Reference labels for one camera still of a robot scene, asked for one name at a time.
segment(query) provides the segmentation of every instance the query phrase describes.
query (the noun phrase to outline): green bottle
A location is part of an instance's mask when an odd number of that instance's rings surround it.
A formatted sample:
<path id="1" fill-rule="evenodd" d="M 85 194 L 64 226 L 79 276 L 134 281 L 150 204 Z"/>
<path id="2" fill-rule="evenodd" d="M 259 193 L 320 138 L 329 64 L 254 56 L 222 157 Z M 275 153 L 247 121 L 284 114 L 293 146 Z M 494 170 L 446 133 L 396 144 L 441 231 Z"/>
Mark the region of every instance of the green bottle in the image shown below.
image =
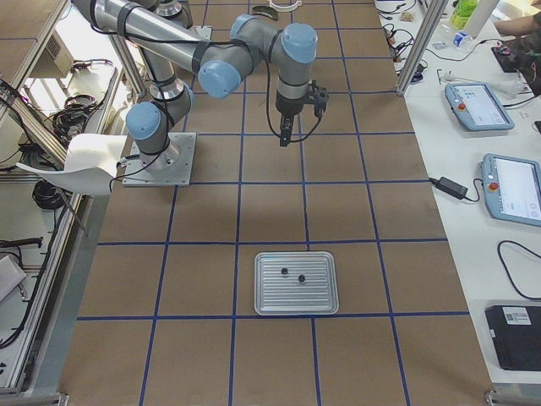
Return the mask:
<path id="1" fill-rule="evenodd" d="M 451 23 L 457 30 L 464 29 L 476 6 L 477 0 L 458 0 L 455 11 L 451 16 Z"/>

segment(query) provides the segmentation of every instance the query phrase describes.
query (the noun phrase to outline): blue joint cap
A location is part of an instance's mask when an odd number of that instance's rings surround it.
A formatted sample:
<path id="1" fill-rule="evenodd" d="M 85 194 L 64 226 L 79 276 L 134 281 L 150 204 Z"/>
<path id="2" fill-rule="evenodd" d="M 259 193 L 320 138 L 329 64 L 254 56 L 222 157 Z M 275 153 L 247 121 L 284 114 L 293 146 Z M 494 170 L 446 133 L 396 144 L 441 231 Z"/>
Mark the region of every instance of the blue joint cap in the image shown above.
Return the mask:
<path id="1" fill-rule="evenodd" d="M 318 35 L 306 24 L 293 23 L 281 33 L 281 46 L 295 62 L 312 63 L 318 45 Z"/>
<path id="2" fill-rule="evenodd" d="M 212 97 L 223 99 L 242 82 L 240 73 L 233 65 L 224 61 L 205 62 L 197 73 L 201 87 Z"/>
<path id="3" fill-rule="evenodd" d="M 128 131 L 137 141 L 148 140 L 156 133 L 160 122 L 160 110 L 149 101 L 136 104 L 126 115 Z"/>
<path id="4" fill-rule="evenodd" d="M 251 19 L 257 19 L 257 17 L 250 14 L 240 14 L 231 27 L 231 34 L 229 37 L 237 38 L 238 32 L 243 28 L 243 25 L 245 25 Z"/>

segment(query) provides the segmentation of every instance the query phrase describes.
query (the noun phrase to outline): touchscreen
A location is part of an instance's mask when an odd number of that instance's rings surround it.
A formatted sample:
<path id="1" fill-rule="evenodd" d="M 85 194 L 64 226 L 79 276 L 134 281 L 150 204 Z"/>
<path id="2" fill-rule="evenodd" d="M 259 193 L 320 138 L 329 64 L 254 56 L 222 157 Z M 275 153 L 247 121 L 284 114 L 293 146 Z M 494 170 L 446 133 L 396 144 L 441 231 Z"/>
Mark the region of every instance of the touchscreen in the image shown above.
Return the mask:
<path id="1" fill-rule="evenodd" d="M 466 104 L 475 125 L 495 125 L 507 123 L 494 99 L 483 85 L 457 86 L 458 95 Z"/>
<path id="2" fill-rule="evenodd" d="M 541 220 L 541 194 L 535 166 L 495 158 L 500 180 L 501 212 Z"/>

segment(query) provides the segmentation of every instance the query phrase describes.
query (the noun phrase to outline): water bottle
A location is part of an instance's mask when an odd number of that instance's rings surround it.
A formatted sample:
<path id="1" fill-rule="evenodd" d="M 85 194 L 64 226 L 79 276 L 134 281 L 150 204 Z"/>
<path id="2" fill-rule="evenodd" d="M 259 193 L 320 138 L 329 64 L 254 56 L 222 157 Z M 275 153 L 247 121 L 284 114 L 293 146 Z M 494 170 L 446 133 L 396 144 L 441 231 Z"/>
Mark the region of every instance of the water bottle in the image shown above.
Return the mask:
<path id="1" fill-rule="evenodd" d="M 450 22 L 457 30 L 464 30 L 467 21 L 477 7 L 477 0 L 458 0 Z"/>
<path id="2" fill-rule="evenodd" d="M 473 50 L 474 43 L 473 38 L 464 30 L 455 30 L 454 27 L 448 22 L 442 22 L 440 24 L 441 31 L 447 40 L 451 41 L 453 45 L 466 52 Z"/>

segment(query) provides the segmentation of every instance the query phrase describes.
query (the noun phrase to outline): power adapter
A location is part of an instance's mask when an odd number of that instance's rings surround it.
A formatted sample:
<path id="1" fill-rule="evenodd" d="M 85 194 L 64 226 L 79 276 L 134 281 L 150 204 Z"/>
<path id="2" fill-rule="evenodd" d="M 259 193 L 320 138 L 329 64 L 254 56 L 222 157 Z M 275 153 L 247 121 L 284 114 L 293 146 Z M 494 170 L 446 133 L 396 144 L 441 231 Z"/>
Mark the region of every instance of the power adapter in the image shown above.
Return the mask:
<path id="1" fill-rule="evenodd" d="M 439 180 L 434 178 L 429 179 L 430 183 L 433 184 L 436 189 L 446 192 L 448 195 L 451 195 L 458 200 L 462 200 L 466 197 L 467 188 L 461 184 L 453 182 L 452 180 L 444 178 L 443 176 Z"/>

